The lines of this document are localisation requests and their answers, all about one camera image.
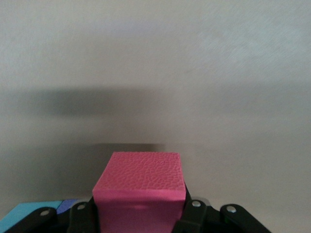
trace teal surface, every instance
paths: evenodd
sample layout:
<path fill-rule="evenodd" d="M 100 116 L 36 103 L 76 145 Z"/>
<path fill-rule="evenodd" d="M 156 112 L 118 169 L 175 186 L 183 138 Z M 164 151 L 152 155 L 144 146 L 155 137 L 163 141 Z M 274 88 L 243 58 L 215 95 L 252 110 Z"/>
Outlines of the teal surface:
<path fill-rule="evenodd" d="M 63 201 L 45 201 L 45 202 L 27 202 L 18 204 L 0 221 L 0 233 L 5 232 L 14 226 L 21 219 L 26 217 L 32 211 L 41 207 L 51 207 L 57 209 Z"/>

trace screw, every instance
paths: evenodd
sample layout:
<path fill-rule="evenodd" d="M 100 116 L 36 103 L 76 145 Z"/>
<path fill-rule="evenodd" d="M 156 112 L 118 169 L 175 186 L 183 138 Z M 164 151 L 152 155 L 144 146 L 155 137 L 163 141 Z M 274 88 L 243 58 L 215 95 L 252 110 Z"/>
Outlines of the screw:
<path fill-rule="evenodd" d="M 199 201 L 197 201 L 197 200 L 194 200 L 194 201 L 192 202 L 192 205 L 193 205 L 194 207 L 200 207 L 200 206 L 201 206 L 201 203 L 200 203 Z"/>
<path fill-rule="evenodd" d="M 50 212 L 50 210 L 45 210 L 45 211 L 42 211 L 42 212 L 40 213 L 40 216 L 45 216 L 45 215 L 48 215 L 48 214 L 49 214 L 49 212 Z"/>
<path fill-rule="evenodd" d="M 85 205 L 79 205 L 78 207 L 77 207 L 77 210 L 83 210 L 84 208 L 85 208 L 86 206 Z"/>
<path fill-rule="evenodd" d="M 227 211 L 230 213 L 235 213 L 237 211 L 236 208 L 234 208 L 232 205 L 227 206 Z"/>

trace textured pink surface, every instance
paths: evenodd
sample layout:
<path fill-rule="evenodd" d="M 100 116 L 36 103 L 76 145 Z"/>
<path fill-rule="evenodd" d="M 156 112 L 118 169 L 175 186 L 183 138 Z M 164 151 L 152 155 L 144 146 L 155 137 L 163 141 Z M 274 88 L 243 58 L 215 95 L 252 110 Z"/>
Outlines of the textured pink surface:
<path fill-rule="evenodd" d="M 93 196 L 102 232 L 170 233 L 186 197 L 180 156 L 115 152 Z"/>

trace pink foam cube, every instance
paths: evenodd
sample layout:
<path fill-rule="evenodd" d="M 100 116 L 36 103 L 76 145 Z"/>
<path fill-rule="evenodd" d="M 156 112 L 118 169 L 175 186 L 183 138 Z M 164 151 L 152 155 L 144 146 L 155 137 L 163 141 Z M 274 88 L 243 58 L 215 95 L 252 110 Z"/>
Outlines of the pink foam cube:
<path fill-rule="evenodd" d="M 93 197 L 103 233 L 171 233 L 186 198 L 180 156 L 114 152 Z"/>

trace plain background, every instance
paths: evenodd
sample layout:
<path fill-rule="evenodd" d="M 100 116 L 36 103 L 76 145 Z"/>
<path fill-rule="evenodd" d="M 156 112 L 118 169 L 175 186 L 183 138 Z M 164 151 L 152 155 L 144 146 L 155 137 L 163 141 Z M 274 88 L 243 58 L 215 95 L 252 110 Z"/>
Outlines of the plain background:
<path fill-rule="evenodd" d="M 0 218 L 165 150 L 193 196 L 311 232 L 310 72 L 309 0 L 2 0 Z"/>

